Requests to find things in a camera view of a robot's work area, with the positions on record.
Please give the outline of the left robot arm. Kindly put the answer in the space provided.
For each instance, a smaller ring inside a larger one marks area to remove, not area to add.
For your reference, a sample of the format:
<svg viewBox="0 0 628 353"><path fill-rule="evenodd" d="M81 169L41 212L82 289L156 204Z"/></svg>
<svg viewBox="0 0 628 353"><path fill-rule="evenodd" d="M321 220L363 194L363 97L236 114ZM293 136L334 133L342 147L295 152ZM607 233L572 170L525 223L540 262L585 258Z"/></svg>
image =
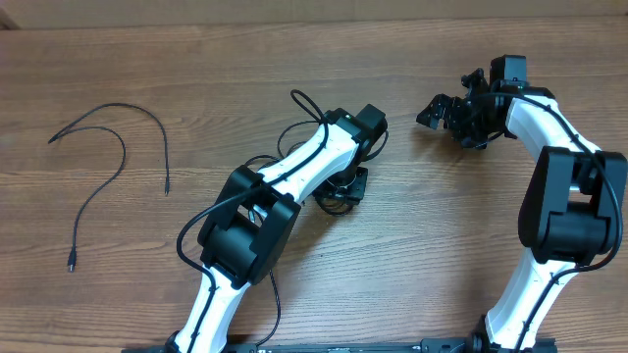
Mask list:
<svg viewBox="0 0 628 353"><path fill-rule="evenodd" d="M201 273L198 294L184 327L165 345L168 352L220 352L246 289L278 262L302 202L333 200L349 207L364 197L363 162L388 133L384 112L366 105L357 115L337 108L321 115L315 134L275 164L257 172L234 170L216 203L184 226L203 225L197 236Z"/></svg>

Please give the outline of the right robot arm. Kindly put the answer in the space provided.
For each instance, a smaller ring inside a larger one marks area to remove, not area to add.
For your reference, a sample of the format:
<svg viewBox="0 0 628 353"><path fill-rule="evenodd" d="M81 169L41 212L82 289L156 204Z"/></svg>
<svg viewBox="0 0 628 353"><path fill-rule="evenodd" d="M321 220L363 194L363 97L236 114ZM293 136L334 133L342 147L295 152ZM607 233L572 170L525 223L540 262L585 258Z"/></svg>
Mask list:
<svg viewBox="0 0 628 353"><path fill-rule="evenodd" d="M537 332L574 277L605 267L623 238L627 159L583 137L560 113L555 96L527 78L520 55L492 59L463 76L463 97L436 95L416 121L442 126L464 148L520 140L536 162L518 215L521 257L496 305L451 352L554 352Z"/></svg>

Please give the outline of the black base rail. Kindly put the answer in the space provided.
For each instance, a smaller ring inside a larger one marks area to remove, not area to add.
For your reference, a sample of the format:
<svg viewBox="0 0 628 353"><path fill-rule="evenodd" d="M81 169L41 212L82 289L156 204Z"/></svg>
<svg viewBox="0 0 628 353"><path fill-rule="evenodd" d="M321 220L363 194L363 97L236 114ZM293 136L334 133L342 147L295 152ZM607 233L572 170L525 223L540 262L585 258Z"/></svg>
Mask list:
<svg viewBox="0 0 628 353"><path fill-rule="evenodd" d="M227 344L225 353L464 353L464 352L510 352L506 349L490 348L483 350L479 338L424 338L414 343L369 343L369 344L300 344L269 345L256 347L254 344ZM123 349L123 353L165 353L174 352L162 346ZM520 352L557 353L555 340L538 340L533 348Z"/></svg>

